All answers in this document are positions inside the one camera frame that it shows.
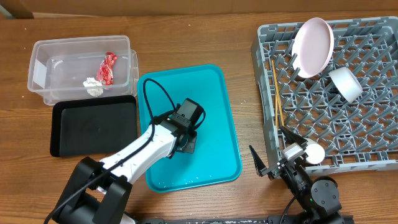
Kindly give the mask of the red snack wrapper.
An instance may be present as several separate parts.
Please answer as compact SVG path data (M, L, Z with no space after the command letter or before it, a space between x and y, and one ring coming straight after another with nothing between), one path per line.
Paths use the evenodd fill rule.
M106 52L104 60L102 61L99 70L96 74L96 80L102 85L112 85L114 82L113 66L117 61L118 56L112 52Z

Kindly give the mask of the white tissue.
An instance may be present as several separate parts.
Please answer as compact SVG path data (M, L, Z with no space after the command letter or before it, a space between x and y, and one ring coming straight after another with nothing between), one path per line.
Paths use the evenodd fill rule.
M93 97L99 97L103 94L102 83L93 77L87 78L83 82L83 86L86 88L87 93Z

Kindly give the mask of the wooden chopstick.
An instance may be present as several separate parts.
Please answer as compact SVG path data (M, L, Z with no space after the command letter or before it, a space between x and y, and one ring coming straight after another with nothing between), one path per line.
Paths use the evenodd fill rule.
M280 95L279 95L279 86L278 86L278 81L277 81L277 76L275 72L275 65L274 61L271 60L271 65L272 65L272 74L273 74L273 79L274 79L274 86L275 86L275 121L277 124L280 124L281 126L285 126L284 124L284 116L282 112L282 105L281 105L281 100L280 100Z
M278 109L278 102L279 102L279 100L278 100L278 91L275 89L275 126L276 126L276 130L278 131L279 130L279 117L278 117L278 112L279 112L279 109Z

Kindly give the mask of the grey dish rack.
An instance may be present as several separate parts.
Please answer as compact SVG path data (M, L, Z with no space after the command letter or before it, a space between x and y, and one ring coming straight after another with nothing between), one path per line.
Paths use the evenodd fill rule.
M323 162L307 167L312 175L397 168L397 18L372 17L330 21L333 55L318 75L302 79L292 64L300 23L260 26L251 47L264 117L269 165L287 146L275 126L274 61L284 124L319 143ZM349 68L363 92L347 102L329 73Z

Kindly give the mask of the white cup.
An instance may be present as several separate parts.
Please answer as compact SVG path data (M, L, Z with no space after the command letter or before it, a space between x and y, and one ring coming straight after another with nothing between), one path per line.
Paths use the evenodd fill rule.
M313 165L321 163L325 158L324 148L310 138L305 139L307 140L307 146L304 149L307 154L306 162Z

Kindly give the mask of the large pink plate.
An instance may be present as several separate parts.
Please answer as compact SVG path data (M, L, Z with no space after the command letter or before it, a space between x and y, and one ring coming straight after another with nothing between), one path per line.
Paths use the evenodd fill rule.
M312 78L325 69L334 48L334 35L330 25L319 17L305 22L298 30L292 47L296 55L293 68L298 76Z

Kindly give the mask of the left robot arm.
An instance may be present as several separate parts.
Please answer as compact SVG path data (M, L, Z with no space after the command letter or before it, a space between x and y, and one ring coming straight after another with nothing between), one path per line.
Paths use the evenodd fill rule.
M192 152L198 115L164 113L121 151L95 161L82 159L74 168L56 207L45 221L56 223L134 223L124 212L133 183L153 164L175 152Z

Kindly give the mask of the white bowl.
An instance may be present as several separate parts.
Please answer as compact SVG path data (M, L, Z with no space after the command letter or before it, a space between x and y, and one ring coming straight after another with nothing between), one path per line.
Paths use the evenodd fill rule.
M347 102L352 103L362 94L363 88L349 68L338 68L331 71L329 76Z

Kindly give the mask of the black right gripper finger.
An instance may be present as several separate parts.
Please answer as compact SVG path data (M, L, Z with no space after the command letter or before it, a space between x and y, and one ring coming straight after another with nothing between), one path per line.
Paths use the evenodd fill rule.
M283 134L284 134L284 136L286 138L286 141L289 144L296 143L302 149L305 149L307 147L307 140L304 137L302 137L302 136L300 136L298 134L295 134L291 130L287 129L285 126L281 126L280 130L283 132Z
M254 159L256 173L258 176L263 177L264 176L263 172L267 170L267 167L265 166L265 164L263 163L263 161L261 160L261 158L258 156L257 152L254 150L254 148L251 145L249 145L249 149Z

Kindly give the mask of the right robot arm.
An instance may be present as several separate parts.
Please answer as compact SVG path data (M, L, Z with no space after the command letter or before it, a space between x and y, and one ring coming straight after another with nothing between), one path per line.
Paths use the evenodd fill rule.
M305 171L305 164L317 164L324 160L325 150L315 141L280 127L289 146L282 151L282 159L266 167L250 148L259 176L270 180L280 177L293 195L291 202L298 201L303 212L296 216L297 223L345 223L339 201L338 184L329 176L312 180Z

